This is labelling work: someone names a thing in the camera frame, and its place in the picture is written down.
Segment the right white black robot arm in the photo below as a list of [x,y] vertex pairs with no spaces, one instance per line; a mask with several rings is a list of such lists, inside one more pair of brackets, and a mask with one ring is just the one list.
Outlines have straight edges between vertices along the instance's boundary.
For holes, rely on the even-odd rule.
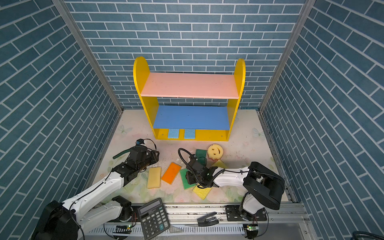
[[197,184],[199,188],[238,187],[245,190],[237,213],[244,220],[252,221],[255,214],[264,208],[279,210],[285,190],[285,181],[258,162],[240,169],[220,167],[207,168],[197,161],[195,155],[190,161],[183,160],[187,167],[186,178],[189,184]]

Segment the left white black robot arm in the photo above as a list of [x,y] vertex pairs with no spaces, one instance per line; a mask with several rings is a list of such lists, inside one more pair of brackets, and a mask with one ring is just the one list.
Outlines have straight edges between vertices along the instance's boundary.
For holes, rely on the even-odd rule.
[[134,180],[148,166],[156,164],[160,153],[137,143],[121,154],[128,154],[127,159],[96,184],[62,202],[52,201],[46,205],[32,239],[80,240],[86,233],[111,220],[135,222],[132,203],[122,196],[112,198],[104,206],[98,204]]

